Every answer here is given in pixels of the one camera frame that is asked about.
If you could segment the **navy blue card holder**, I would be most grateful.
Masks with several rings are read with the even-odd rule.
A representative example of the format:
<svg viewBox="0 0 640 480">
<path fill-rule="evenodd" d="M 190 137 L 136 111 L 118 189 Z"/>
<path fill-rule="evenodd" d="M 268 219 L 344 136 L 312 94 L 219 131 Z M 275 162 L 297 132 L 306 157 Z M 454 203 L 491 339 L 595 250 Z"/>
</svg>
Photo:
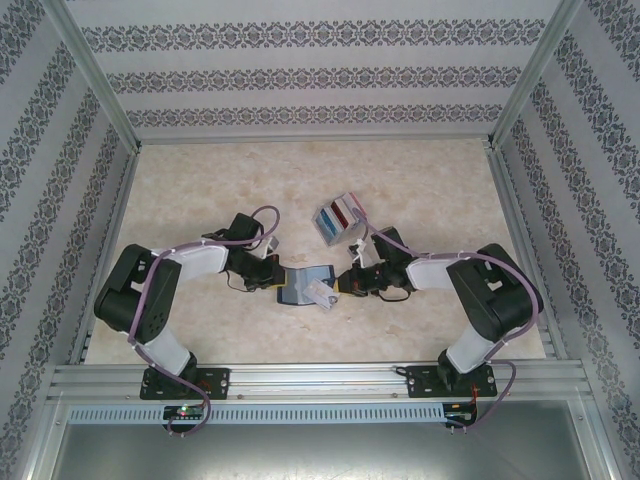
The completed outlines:
<svg viewBox="0 0 640 480">
<path fill-rule="evenodd" d="M 328 286 L 335 283 L 334 267 L 332 265 L 318 265 L 305 268 L 284 268 L 286 284 L 277 288 L 276 300 L 278 304 L 286 306 L 309 306 L 314 302 L 309 299 L 304 290 L 315 279 Z"/>
</svg>

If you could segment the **white grey credit card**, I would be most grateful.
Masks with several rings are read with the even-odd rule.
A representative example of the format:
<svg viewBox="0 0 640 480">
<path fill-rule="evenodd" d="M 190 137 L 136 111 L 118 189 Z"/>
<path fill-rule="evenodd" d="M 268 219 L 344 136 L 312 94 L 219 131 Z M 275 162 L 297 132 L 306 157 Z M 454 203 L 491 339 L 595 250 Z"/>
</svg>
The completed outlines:
<svg viewBox="0 0 640 480">
<path fill-rule="evenodd" d="M 340 293 L 319 279 L 313 279 L 303 290 L 303 295 L 325 310 L 337 304 Z"/>
</svg>

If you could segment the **red credit card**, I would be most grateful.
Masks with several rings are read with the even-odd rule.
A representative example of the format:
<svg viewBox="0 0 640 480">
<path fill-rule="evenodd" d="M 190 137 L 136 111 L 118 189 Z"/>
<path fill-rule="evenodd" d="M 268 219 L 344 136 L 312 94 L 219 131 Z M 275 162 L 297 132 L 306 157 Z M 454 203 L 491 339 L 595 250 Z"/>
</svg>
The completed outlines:
<svg viewBox="0 0 640 480">
<path fill-rule="evenodd" d="M 342 228 L 347 229 L 351 225 L 351 220 L 348 216 L 348 211 L 345 209 L 344 202 L 341 199 L 335 199 L 331 202 L 330 207 Z"/>
</svg>

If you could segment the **small black circuit board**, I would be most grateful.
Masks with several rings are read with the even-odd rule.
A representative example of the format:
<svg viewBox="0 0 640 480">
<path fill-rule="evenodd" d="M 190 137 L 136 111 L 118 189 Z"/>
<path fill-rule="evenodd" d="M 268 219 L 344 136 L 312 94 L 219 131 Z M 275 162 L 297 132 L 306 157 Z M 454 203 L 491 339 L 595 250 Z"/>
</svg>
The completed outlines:
<svg viewBox="0 0 640 480">
<path fill-rule="evenodd" d="M 203 417 L 204 408 L 196 405 L 166 406 L 163 411 L 163 419 L 165 421 L 196 421 L 202 420 Z"/>
<path fill-rule="evenodd" d="M 477 420 L 478 408 L 475 402 L 446 403 L 443 405 L 446 421 L 457 427 L 468 427 Z"/>
</svg>

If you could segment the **grey metal panel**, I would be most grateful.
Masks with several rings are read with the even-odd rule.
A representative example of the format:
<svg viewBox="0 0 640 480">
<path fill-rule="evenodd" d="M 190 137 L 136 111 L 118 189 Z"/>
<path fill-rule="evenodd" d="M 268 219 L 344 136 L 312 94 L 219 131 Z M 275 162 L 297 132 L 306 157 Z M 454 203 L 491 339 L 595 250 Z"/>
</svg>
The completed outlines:
<svg viewBox="0 0 640 480">
<path fill-rule="evenodd" d="M 434 425 L 71 426 L 54 480 L 590 480 L 574 440 Z"/>
</svg>

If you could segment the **aluminium mounting rail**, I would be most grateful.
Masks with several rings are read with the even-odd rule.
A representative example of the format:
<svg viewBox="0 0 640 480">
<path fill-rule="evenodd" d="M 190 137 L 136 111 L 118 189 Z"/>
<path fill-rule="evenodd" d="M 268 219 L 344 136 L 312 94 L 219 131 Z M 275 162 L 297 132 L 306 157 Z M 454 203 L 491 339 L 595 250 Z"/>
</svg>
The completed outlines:
<svg viewBox="0 0 640 480">
<path fill-rule="evenodd" d="M 577 360 L 516 360 L 511 401 L 590 398 Z M 230 364 L 229 403 L 409 402 L 407 380 L 392 363 Z M 73 365 L 54 369 L 45 401 L 62 404 L 138 403 L 142 365 Z"/>
</svg>

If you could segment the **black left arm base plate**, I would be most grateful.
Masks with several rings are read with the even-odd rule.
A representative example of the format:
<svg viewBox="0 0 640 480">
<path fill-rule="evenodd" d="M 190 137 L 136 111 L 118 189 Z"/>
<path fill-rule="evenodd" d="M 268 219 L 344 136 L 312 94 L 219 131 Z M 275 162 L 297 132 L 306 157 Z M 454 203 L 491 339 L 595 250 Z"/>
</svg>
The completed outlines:
<svg viewBox="0 0 640 480">
<path fill-rule="evenodd" d="M 230 370 L 225 368 L 196 367 L 185 379 L 204 391 L 212 400 L 227 398 Z M 149 367 L 144 371 L 140 387 L 141 400 L 198 400 L 202 395 L 192 388 L 167 378 Z"/>
</svg>

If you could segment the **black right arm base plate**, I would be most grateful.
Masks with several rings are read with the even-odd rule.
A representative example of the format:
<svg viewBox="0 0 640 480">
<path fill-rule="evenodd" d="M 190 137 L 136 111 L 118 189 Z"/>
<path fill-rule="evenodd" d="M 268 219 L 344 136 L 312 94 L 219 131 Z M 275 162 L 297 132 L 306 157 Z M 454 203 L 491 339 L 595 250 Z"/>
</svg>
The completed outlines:
<svg viewBox="0 0 640 480">
<path fill-rule="evenodd" d="M 476 393 L 480 398 L 498 394 L 493 369 L 482 365 L 466 374 L 454 372 L 449 388 L 438 373 L 438 365 L 413 365 L 404 368 L 410 398 L 462 398 Z"/>
</svg>

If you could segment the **aluminium frame bar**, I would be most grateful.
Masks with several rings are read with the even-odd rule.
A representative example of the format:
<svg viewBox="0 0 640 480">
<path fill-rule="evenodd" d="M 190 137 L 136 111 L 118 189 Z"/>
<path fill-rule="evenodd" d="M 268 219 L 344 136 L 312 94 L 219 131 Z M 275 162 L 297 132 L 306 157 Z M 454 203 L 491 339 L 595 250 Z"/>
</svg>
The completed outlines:
<svg viewBox="0 0 640 480">
<path fill-rule="evenodd" d="M 301 143 L 301 142 L 363 142 L 363 141 L 445 141 L 445 140 L 479 140 L 484 146 L 492 145 L 493 137 L 489 134 L 383 134 L 383 135 L 240 135 L 240 136 L 208 136 L 208 137 L 173 137 L 149 138 L 139 141 L 141 146 L 173 146 L 199 144 L 252 144 L 252 143 Z"/>
</svg>

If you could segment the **aluminium side rail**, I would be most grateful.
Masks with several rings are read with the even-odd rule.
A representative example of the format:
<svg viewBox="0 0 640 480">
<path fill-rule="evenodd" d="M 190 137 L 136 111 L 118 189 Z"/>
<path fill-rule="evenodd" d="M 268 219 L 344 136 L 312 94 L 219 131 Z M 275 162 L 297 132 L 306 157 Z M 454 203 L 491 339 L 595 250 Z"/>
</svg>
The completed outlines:
<svg viewBox="0 0 640 480">
<path fill-rule="evenodd" d="M 106 230 L 96 257 L 89 290 L 84 297 L 70 349 L 64 360 L 66 365 L 82 364 L 85 361 L 86 351 L 90 344 L 95 324 L 94 301 L 109 275 L 110 262 L 116 248 L 138 162 L 139 152 L 136 151 L 129 155 L 127 163 L 121 172 L 114 202 L 109 212 Z"/>
<path fill-rule="evenodd" d="M 542 272 L 536 260 L 525 217 L 520 209 L 520 203 L 509 176 L 508 168 L 499 151 L 486 147 L 485 153 L 518 264 L 528 278 L 533 281 L 544 303 L 544 309 L 539 315 L 537 328 L 542 338 L 545 354 L 548 358 L 567 360 L 569 355 L 558 328 L 553 301 L 548 295 Z"/>
</svg>

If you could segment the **aluminium frame post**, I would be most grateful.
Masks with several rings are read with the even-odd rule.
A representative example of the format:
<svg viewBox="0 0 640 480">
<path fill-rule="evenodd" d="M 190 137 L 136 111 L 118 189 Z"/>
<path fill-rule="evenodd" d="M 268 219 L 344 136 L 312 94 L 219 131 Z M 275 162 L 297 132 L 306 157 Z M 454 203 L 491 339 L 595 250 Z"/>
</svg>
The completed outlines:
<svg viewBox="0 0 640 480">
<path fill-rule="evenodd" d="M 533 54 L 528 60 L 513 92 L 508 98 L 493 131 L 488 135 L 485 147 L 494 150 L 504 141 L 518 115 L 542 76 L 560 40 L 569 28 L 584 0 L 560 0 L 549 19 Z"/>
<path fill-rule="evenodd" d="M 119 102 L 106 74 L 92 52 L 65 0 L 40 0 L 46 14 L 66 44 L 88 85 L 129 152 L 137 153 L 141 141 Z"/>
</svg>

